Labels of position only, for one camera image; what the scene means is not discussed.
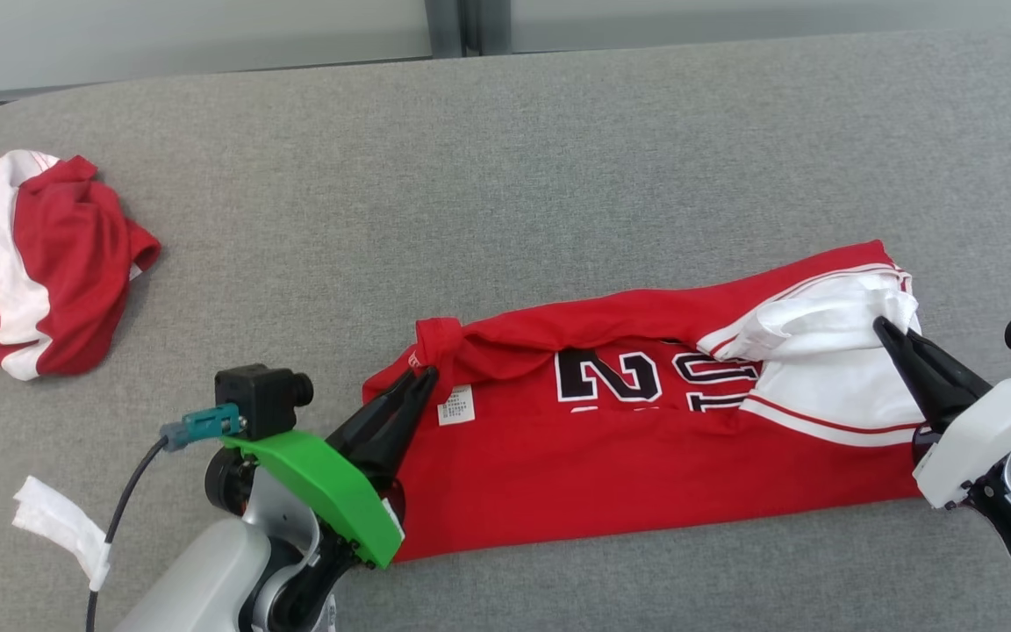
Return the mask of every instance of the white fabric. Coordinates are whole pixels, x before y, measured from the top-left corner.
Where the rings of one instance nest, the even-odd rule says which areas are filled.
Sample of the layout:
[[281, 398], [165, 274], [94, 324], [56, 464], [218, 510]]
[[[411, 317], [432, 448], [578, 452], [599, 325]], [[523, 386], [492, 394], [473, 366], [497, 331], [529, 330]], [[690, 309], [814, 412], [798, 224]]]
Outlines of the white fabric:
[[36, 360], [52, 340], [36, 331], [50, 314], [50, 292], [25, 272], [13, 240], [17, 187], [57, 164], [57, 158], [15, 150], [0, 157], [0, 344], [23, 344], [3, 358], [3, 368], [19, 380], [36, 377]]
[[904, 291], [911, 292], [911, 275], [908, 275], [902, 269], [895, 268], [890, 263], [867, 263], [858, 265], [855, 268], [836, 269], [835, 271], [825, 273], [825, 275], [810, 277], [810, 279], [792, 285], [792, 287], [775, 293], [773, 296], [767, 296], [766, 300], [763, 300], [757, 307], [742, 315], [735, 323], [731, 323], [728, 327], [710, 333], [710, 335], [703, 337], [702, 340], [697, 341], [697, 347], [705, 353], [720, 357], [720, 359], [743, 357], [742, 353], [738, 351], [738, 345], [742, 344], [739, 336], [741, 336], [745, 328], [750, 327], [751, 320], [755, 319], [755, 313], [761, 312], [767, 305], [774, 304], [784, 299], [795, 298], [796, 296], [819, 296], [826, 291], [823, 288], [827, 287], [826, 284], [830, 283], [830, 281], [845, 279], [845, 277], [874, 275], [888, 276], [899, 280], [899, 283], [906, 285]]
[[759, 305], [721, 357], [761, 360], [742, 409], [860, 447], [911, 440], [922, 413], [874, 332], [877, 317], [919, 329], [918, 301], [898, 269], [825, 277]]
[[88, 575], [89, 590], [99, 591], [108, 576], [111, 545], [104, 543], [104, 533], [95, 522], [75, 503], [33, 476], [25, 476], [25, 483], [13, 496], [19, 505], [12, 524], [48, 537], [76, 555]]

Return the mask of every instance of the white tape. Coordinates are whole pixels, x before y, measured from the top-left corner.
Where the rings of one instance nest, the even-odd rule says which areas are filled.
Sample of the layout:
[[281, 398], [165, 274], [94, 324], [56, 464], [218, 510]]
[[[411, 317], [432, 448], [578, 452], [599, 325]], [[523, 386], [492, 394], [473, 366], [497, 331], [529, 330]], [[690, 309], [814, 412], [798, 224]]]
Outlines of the white tape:
[[12, 524], [76, 555], [88, 575], [89, 590], [100, 591], [110, 568], [111, 544], [104, 543], [103, 531], [83, 509], [33, 476], [25, 476], [25, 484], [13, 496], [19, 505]]

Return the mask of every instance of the black cable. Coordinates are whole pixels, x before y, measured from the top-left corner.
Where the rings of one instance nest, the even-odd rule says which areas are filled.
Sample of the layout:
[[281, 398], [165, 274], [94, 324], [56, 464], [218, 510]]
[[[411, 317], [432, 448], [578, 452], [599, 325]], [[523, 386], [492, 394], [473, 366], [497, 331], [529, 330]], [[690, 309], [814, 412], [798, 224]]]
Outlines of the black cable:
[[[108, 535], [104, 537], [103, 542], [105, 544], [111, 544], [112, 540], [116, 539], [116, 529], [119, 529], [119, 521], [123, 519], [123, 510], [127, 509], [127, 501], [131, 499], [131, 491], [135, 491], [135, 485], [140, 482], [144, 471], [154, 460], [154, 457], [158, 455], [165, 447], [166, 442], [170, 440], [169, 437], [162, 436], [156, 444], [152, 445], [151, 449], [148, 451], [148, 455], [143, 457], [140, 461], [140, 467], [135, 468], [135, 471], [131, 472], [131, 477], [127, 481], [127, 487], [123, 487], [123, 494], [119, 496], [119, 503], [116, 504], [116, 512], [111, 514], [111, 523], [108, 525]], [[85, 615], [84, 619], [84, 629], [87, 632], [96, 632], [96, 599], [100, 596], [100, 593], [95, 591], [89, 591], [88, 594], [88, 613]]]

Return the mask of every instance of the red trim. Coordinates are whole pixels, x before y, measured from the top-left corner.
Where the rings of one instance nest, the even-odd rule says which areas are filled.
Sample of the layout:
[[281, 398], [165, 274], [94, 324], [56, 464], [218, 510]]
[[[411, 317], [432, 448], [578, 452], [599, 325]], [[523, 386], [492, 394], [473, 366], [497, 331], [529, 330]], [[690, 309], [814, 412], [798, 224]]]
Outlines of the red trim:
[[726, 345], [730, 345], [731, 343], [734, 343], [735, 339], [737, 339], [737, 337], [739, 337], [739, 335], [732, 336], [732, 337], [730, 337], [730, 339], [728, 339], [726, 341], [723, 341], [722, 343], [716, 345], [713, 349], [709, 350], [709, 355], [710, 356], [715, 356], [715, 353], [717, 351], [720, 351], [720, 348], [726, 347]]
[[49, 162], [45, 162], [44, 159], [40, 155], [38, 155], [38, 153], [36, 152], [28, 152], [28, 153], [30, 159], [33, 160], [33, 163], [36, 165], [36, 167], [39, 167], [41, 171], [45, 171], [50, 168]]
[[842, 427], [842, 425], [840, 424], [834, 424], [832, 422], [827, 422], [825, 420], [819, 420], [818, 417], [804, 416], [802, 413], [795, 413], [794, 411], [791, 411], [791, 409], [783, 408], [783, 405], [774, 403], [773, 401], [763, 399], [761, 398], [761, 396], [758, 395], [751, 395], [751, 393], [748, 393], [747, 398], [754, 399], [755, 401], [758, 401], [758, 403], [762, 403], [763, 405], [769, 405], [770, 409], [774, 409], [774, 411], [778, 411], [779, 413], [786, 413], [788, 414], [788, 416], [797, 417], [797, 419], [799, 420], [818, 424], [821, 425], [822, 427], [830, 429], [841, 429], [841, 431], [845, 432], [858, 433], [858, 435], [884, 435], [884, 433], [896, 432], [900, 431], [900, 429], [916, 429], [922, 426], [921, 423], [917, 423], [917, 424], [902, 424], [898, 425], [898, 427], [888, 427], [884, 429], [857, 429], [851, 427]]
[[[774, 296], [773, 299], [770, 299], [767, 302], [774, 302], [774, 300], [782, 300], [784, 298], [792, 298], [792, 296], [798, 296], [799, 292], [802, 292], [804, 290], [808, 290], [808, 289], [810, 289], [811, 285], [814, 285], [815, 283], [818, 283], [819, 281], [825, 281], [826, 279], [829, 279], [831, 276], [871, 275], [871, 273], [880, 272], [880, 271], [888, 271], [888, 269], [893, 269], [895, 271], [895, 268], [892, 268], [892, 265], [888, 264], [888, 263], [876, 263], [876, 264], [866, 263], [866, 264], [863, 264], [863, 265], [875, 265], [875, 268], [866, 268], [866, 269], [848, 269], [848, 268], [834, 269], [834, 271], [832, 271], [832, 272], [826, 272], [825, 275], [811, 276], [809, 279], [802, 281], [802, 283], [799, 283], [799, 284], [795, 285], [794, 288], [790, 288], [788, 290], [784, 290], [782, 293], [779, 293], [779, 295]], [[863, 268], [863, 265], [855, 265], [854, 268]]]

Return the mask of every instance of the teal connector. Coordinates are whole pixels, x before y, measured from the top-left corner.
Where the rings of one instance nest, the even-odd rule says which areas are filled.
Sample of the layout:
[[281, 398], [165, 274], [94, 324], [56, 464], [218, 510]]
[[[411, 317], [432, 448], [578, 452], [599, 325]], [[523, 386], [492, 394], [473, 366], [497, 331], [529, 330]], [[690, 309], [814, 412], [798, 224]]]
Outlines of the teal connector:
[[194, 441], [238, 435], [245, 427], [245, 420], [236, 403], [221, 403], [213, 409], [194, 411], [182, 416], [181, 422], [165, 424], [158, 435], [168, 437], [166, 452], [177, 452]]

